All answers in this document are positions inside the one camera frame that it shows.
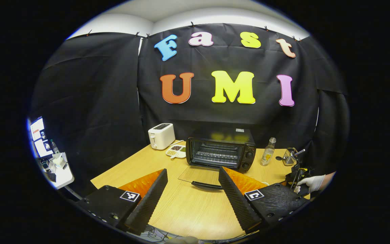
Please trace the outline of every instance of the letter f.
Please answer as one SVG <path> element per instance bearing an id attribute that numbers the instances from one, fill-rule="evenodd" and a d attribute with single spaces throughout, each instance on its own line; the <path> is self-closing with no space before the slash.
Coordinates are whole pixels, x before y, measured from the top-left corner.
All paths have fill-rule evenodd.
<path id="1" fill-rule="evenodd" d="M 154 48 L 159 49 L 159 51 L 162 54 L 162 61 L 168 60 L 170 57 L 177 54 L 177 51 L 171 50 L 171 48 L 176 48 L 177 44 L 175 43 L 175 40 L 177 39 L 176 35 L 170 35 L 169 37 L 166 37 L 165 39 L 158 42 L 156 45 L 154 45 Z"/>

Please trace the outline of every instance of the wall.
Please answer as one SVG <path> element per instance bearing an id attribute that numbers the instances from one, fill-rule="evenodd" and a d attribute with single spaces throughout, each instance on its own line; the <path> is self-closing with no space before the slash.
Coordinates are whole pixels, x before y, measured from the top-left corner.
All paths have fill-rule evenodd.
<path id="1" fill-rule="evenodd" d="M 182 26 L 190 26 L 191 21 L 196 24 L 204 23 L 230 23 L 242 24 L 264 28 L 285 34 L 289 37 L 305 38 L 309 33 L 297 25 L 279 20 L 265 14 L 236 8 L 204 8 L 176 14 L 153 25 L 152 34 L 174 29 Z"/>
<path id="2" fill-rule="evenodd" d="M 254 11 L 236 8 L 204 8 L 193 11 L 187 11 L 172 15 L 168 18 L 157 21 L 156 23 L 141 17 L 128 14 L 101 14 L 91 21 L 85 23 L 81 28 L 75 31 L 69 38 L 87 34 L 88 32 L 122 32 L 136 34 L 139 31 L 141 36 L 147 33 L 155 34 L 167 29 L 174 29 L 182 26 L 203 23 L 232 23 L 251 25 L 277 31 L 289 37 L 305 38 L 309 33 L 300 26 L 287 23 L 275 17 L 260 14 Z"/>
<path id="3" fill-rule="evenodd" d="M 121 32 L 128 34 L 136 34 L 139 31 L 139 35 L 146 36 L 146 33 L 150 33 L 153 29 L 153 22 L 128 14 L 101 14 L 96 18 L 85 23 L 81 28 L 76 30 L 71 37 L 80 36 L 98 32 Z"/>

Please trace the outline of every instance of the white toaster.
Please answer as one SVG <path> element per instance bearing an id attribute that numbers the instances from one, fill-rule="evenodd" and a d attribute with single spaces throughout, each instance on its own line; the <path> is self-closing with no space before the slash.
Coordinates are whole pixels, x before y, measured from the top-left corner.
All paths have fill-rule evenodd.
<path id="1" fill-rule="evenodd" d="M 151 147 L 164 150 L 175 141 L 174 126 L 170 123 L 162 123 L 148 130 Z"/>

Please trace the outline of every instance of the orange letter u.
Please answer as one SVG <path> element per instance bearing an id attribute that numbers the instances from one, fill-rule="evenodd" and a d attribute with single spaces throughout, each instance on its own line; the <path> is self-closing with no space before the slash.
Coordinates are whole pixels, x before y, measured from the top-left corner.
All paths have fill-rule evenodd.
<path id="1" fill-rule="evenodd" d="M 183 103 L 186 102 L 191 96 L 191 78 L 194 77 L 193 73 L 186 72 L 181 73 L 180 78 L 183 80 L 183 92 L 181 95 L 176 96 L 172 93 L 172 82 L 175 79 L 175 75 L 164 75 L 160 78 L 162 82 L 162 97 L 169 103 Z"/>

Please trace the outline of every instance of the letter m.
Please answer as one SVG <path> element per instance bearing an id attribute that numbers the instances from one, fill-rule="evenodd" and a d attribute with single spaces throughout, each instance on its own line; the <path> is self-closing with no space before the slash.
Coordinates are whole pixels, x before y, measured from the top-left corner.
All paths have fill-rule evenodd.
<path id="1" fill-rule="evenodd" d="M 240 72 L 236 82 L 233 82 L 226 71 L 213 71 L 212 76 L 216 79 L 215 96 L 212 97 L 212 102 L 226 102 L 223 91 L 225 91 L 230 102 L 234 102 L 237 93 L 240 91 L 237 102 L 247 104 L 255 103 L 255 98 L 252 95 L 252 78 L 254 74 L 251 72 Z"/>

